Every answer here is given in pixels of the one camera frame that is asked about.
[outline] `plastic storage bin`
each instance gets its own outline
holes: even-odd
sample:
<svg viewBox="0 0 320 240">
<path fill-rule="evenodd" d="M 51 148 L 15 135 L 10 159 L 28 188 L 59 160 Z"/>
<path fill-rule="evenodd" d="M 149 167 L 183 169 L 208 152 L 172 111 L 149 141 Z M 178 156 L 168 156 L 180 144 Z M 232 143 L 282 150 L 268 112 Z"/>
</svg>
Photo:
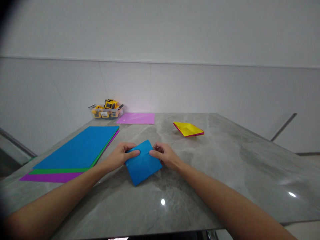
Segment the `plastic storage bin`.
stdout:
<svg viewBox="0 0 320 240">
<path fill-rule="evenodd" d="M 104 108 L 104 104 L 95 104 L 89 107 L 91 116 L 94 119 L 118 119 L 123 114 L 123 104 L 115 109 Z"/>
</svg>

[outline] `purple paper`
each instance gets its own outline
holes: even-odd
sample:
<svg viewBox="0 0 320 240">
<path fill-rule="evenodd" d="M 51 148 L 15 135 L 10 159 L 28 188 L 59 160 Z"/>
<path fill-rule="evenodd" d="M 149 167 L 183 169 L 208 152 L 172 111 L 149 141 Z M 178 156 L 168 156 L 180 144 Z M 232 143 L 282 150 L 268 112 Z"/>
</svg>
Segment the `purple paper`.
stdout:
<svg viewBox="0 0 320 240">
<path fill-rule="evenodd" d="M 154 113 L 124 113 L 117 124 L 154 124 Z"/>
<path fill-rule="evenodd" d="M 116 135 L 119 133 L 119 130 L 116 131 L 116 133 L 111 138 L 110 142 L 106 146 L 106 148 L 103 150 L 103 152 L 107 149 L 107 147 L 110 145 L 110 143 L 114 140 Z M 29 175 L 29 173 L 22 178 L 19 179 L 19 181 L 31 181 L 31 182 L 56 182 L 56 183 L 66 183 L 70 180 L 80 176 L 81 173 L 51 173 L 51 174 L 33 174 Z"/>
</svg>

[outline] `left hand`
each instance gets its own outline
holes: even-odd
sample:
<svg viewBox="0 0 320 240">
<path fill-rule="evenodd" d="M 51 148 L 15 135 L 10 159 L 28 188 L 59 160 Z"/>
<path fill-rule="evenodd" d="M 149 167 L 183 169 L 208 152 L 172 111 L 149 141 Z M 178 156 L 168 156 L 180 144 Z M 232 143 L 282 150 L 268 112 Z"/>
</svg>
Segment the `left hand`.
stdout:
<svg viewBox="0 0 320 240">
<path fill-rule="evenodd" d="M 110 155 L 103 160 L 99 165 L 105 167 L 108 172 L 121 167 L 128 159 L 136 157 L 140 154 L 139 150 L 135 150 L 129 153 L 126 151 L 134 148 L 136 145 L 134 143 L 121 142 L 116 146 Z"/>
</svg>

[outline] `gray marble tabletop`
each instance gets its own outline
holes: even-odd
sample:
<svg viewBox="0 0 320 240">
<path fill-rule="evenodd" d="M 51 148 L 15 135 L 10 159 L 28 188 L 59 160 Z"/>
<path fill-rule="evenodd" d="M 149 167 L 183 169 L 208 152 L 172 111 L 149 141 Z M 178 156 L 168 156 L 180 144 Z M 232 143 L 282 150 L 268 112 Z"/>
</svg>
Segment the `gray marble tabletop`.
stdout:
<svg viewBox="0 0 320 240">
<path fill-rule="evenodd" d="M 190 122 L 203 129 L 205 135 L 185 138 L 173 126 L 174 121 Z M 92 120 L 3 180 L 1 198 L 7 205 L 7 214 L 60 185 L 21 182 L 19 178 L 86 127 L 105 125 L 116 124 Z M 154 125 L 119 127 L 120 133 L 100 161 L 121 141 L 165 142 L 184 162 L 243 194 L 280 223 L 320 219 L 319 167 L 219 114 L 158 113 Z M 174 171 L 163 168 L 135 187 L 123 166 L 97 183 L 57 229 L 53 239 L 218 228 L 223 226 L 215 215 Z"/>
</svg>

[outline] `blue paper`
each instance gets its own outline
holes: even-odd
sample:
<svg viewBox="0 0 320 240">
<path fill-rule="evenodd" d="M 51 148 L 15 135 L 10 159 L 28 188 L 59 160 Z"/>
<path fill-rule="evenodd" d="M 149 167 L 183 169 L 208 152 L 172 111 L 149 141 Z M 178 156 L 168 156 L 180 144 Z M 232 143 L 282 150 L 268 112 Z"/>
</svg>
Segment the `blue paper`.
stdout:
<svg viewBox="0 0 320 240">
<path fill-rule="evenodd" d="M 88 127 L 34 169 L 89 168 L 119 127 Z"/>
<path fill-rule="evenodd" d="M 126 161 L 126 166 L 135 186 L 162 168 L 159 159 L 149 154 L 152 149 L 150 141 L 147 140 L 128 151 L 140 150 L 140 154 L 137 157 Z"/>
</svg>

